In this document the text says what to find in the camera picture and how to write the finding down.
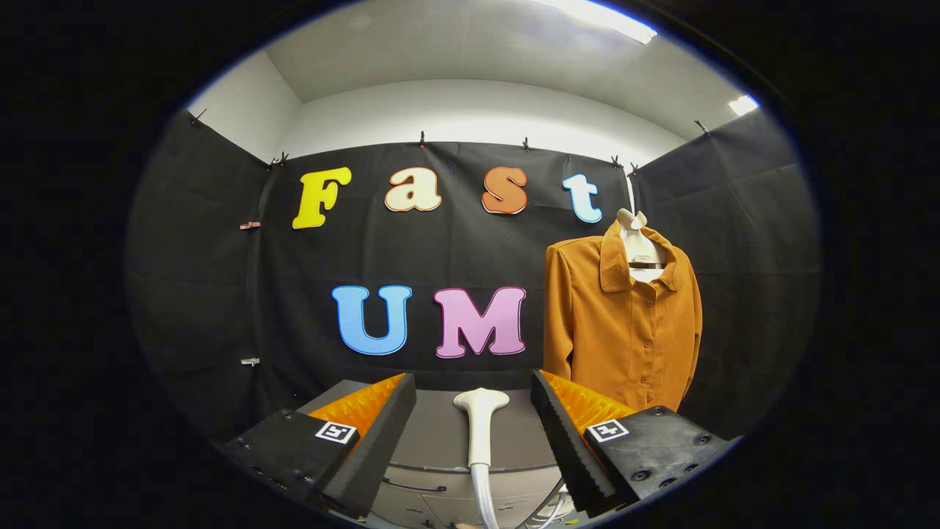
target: shirt collar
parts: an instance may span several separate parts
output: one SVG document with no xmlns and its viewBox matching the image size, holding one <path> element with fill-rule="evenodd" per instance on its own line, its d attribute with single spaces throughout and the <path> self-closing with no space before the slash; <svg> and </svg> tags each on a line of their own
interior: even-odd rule
<svg viewBox="0 0 940 529">
<path fill-rule="evenodd" d="M 659 281 L 669 290 L 676 291 L 676 268 L 678 260 L 676 259 L 676 248 L 652 228 L 644 226 L 640 231 L 646 237 L 663 247 L 666 250 L 666 269 Z M 607 228 L 607 232 L 601 239 L 601 289 L 607 294 L 613 292 L 622 292 L 632 288 L 636 283 L 630 276 L 630 267 L 627 265 L 627 252 L 623 246 L 623 239 L 620 238 L 620 223 L 614 220 L 614 223 Z"/>
</svg>

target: black fabric backdrop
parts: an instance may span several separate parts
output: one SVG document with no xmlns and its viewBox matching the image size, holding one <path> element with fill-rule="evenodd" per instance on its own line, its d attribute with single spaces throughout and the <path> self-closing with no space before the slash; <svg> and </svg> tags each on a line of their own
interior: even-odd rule
<svg viewBox="0 0 940 529">
<path fill-rule="evenodd" d="M 602 234 L 629 207 L 623 169 L 584 156 L 479 143 L 385 144 L 289 159 L 269 174 L 189 119 L 173 124 L 141 184 L 128 281 L 151 365 L 191 420 L 219 441 L 343 378 L 375 382 L 410 371 L 423 389 L 526 387 L 527 370 L 541 367 L 545 248 Z M 518 215 L 490 214 L 480 204 L 483 176 L 498 166 L 528 176 L 528 205 Z M 339 187 L 325 224 L 294 230 L 301 176 L 341 167 L 352 181 Z M 388 178 L 409 167 L 437 174 L 438 208 L 384 206 Z M 581 221 L 561 186 L 577 173 L 598 187 L 598 223 Z M 700 360 L 681 413 L 723 437 L 744 433 L 798 362 L 815 313 L 816 219 L 797 155 L 756 111 L 638 173 L 638 209 L 686 251 L 702 294 Z M 262 227 L 240 231 L 248 220 Z M 413 290 L 407 342 L 387 356 L 349 349 L 332 289 L 368 288 L 366 330 L 381 337 L 387 323 L 377 291 L 389 284 Z M 504 286 L 526 290 L 525 351 L 468 348 L 461 358 L 438 358 L 442 319 L 433 293 L 463 288 L 483 311 Z M 261 359 L 257 367 L 240 365 L 252 357 Z"/>
</svg>

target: pink letter m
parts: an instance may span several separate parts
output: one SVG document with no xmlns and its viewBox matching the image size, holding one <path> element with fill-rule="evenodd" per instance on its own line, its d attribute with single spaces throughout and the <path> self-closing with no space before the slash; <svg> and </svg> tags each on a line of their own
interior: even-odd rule
<svg viewBox="0 0 940 529">
<path fill-rule="evenodd" d="M 434 301 L 441 305 L 444 319 L 444 343 L 437 348 L 437 356 L 443 359 L 462 357 L 466 349 L 460 344 L 459 332 L 473 349 L 474 354 L 483 352 L 483 347 L 495 333 L 490 352 L 495 355 L 514 355 L 525 350 L 519 337 L 519 311 L 525 299 L 525 290 L 518 287 L 503 287 L 493 294 L 490 306 L 482 316 L 477 312 L 473 300 L 462 288 L 447 288 L 434 293 Z"/>
</svg>

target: orange shirt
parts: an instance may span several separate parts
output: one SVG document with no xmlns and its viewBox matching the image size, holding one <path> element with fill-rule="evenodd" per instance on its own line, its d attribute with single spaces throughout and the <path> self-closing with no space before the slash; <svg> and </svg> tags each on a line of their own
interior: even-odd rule
<svg viewBox="0 0 940 529">
<path fill-rule="evenodd" d="M 616 220 L 545 251 L 544 370 L 633 409 L 677 411 L 696 371 L 701 298 L 688 256 L 641 231 L 667 256 L 649 283 L 630 276 Z"/>
</svg>

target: wire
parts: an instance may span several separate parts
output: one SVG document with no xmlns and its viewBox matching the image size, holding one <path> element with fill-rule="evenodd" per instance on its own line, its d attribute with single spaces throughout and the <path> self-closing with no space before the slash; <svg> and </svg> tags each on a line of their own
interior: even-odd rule
<svg viewBox="0 0 940 529">
<path fill-rule="evenodd" d="M 546 521 L 545 521 L 542 525 L 540 525 L 539 527 L 536 527 L 536 529 L 545 529 L 546 527 L 549 526 L 549 524 L 551 524 L 553 521 L 555 521 L 555 516 L 558 515 L 558 511 L 561 510 L 561 504 L 563 504 L 564 502 L 565 502 L 565 493 L 564 493 L 564 492 L 559 492 L 559 493 L 558 493 L 558 503 L 555 505 L 555 510 L 552 511 L 552 514 L 548 515 L 548 520 L 546 520 Z"/>
<path fill-rule="evenodd" d="M 486 529 L 499 529 L 496 511 L 493 509 L 493 493 L 490 491 L 490 466 L 486 463 L 470 465 L 473 477 L 473 492 L 477 496 L 477 511 Z"/>
</svg>

